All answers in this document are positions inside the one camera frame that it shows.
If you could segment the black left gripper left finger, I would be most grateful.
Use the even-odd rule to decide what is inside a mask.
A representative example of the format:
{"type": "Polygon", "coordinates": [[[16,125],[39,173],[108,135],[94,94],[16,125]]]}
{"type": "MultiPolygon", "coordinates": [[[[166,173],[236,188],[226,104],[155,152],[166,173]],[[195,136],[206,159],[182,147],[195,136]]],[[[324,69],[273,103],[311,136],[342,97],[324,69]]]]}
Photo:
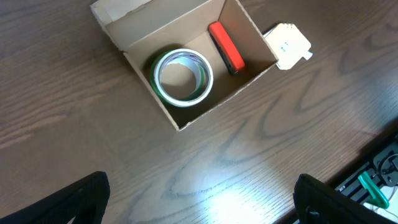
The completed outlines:
{"type": "Polygon", "coordinates": [[[103,171],[96,171],[1,218],[1,223],[101,223],[109,196],[108,176],[103,171]]]}

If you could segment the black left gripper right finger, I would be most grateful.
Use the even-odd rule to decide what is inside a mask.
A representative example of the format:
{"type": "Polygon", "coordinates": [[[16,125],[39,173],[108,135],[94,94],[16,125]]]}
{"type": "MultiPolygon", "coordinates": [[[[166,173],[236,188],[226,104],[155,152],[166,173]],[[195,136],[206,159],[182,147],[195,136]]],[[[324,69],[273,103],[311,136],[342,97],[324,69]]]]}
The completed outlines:
{"type": "Polygon", "coordinates": [[[394,223],[308,174],[299,175],[293,196],[300,223],[394,223]]]}

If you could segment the white masking tape roll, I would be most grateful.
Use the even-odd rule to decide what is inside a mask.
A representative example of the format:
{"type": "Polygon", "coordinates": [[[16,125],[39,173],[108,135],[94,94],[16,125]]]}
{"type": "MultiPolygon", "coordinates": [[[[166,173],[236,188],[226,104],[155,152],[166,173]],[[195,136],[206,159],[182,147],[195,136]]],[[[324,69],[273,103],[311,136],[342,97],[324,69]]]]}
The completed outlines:
{"type": "Polygon", "coordinates": [[[196,79],[187,67],[175,64],[165,68],[161,84],[170,96],[182,99],[195,89],[196,79]]]}

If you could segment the green tape roll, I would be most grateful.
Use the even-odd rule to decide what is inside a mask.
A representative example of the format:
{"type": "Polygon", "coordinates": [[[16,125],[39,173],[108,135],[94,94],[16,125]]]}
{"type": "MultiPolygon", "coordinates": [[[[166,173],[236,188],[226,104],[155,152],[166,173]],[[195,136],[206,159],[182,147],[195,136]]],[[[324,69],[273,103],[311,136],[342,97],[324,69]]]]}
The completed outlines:
{"type": "Polygon", "coordinates": [[[175,49],[160,54],[150,68],[150,85],[160,99],[170,105],[186,108],[203,101],[213,86],[213,71],[202,54],[190,49],[175,49]],[[195,89],[182,99],[170,96],[161,84],[163,71],[169,65],[183,65],[193,72],[195,89]]]}

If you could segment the red stapler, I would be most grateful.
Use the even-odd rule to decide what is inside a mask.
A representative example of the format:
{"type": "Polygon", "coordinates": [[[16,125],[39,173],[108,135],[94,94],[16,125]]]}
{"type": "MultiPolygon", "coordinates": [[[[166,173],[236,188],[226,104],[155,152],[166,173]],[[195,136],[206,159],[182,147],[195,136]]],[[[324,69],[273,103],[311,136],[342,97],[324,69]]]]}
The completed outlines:
{"type": "Polygon", "coordinates": [[[229,73],[235,74],[243,70],[246,66],[244,60],[222,23],[218,21],[210,24],[208,31],[229,73]]]}

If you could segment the brown cardboard box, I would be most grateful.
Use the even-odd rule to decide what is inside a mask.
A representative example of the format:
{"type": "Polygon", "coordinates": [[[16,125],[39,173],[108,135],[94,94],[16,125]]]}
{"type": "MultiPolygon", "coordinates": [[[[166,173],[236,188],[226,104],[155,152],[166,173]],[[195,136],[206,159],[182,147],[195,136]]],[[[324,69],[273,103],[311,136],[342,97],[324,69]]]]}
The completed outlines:
{"type": "Polygon", "coordinates": [[[208,114],[247,88],[277,59],[237,0],[96,1],[91,11],[113,44],[124,54],[177,131],[208,114]],[[208,26],[221,22],[245,66],[230,74],[208,26]],[[210,94],[199,104],[179,108],[166,103],[150,84],[150,68],[162,53],[190,49],[202,54],[213,70],[210,94]]]}

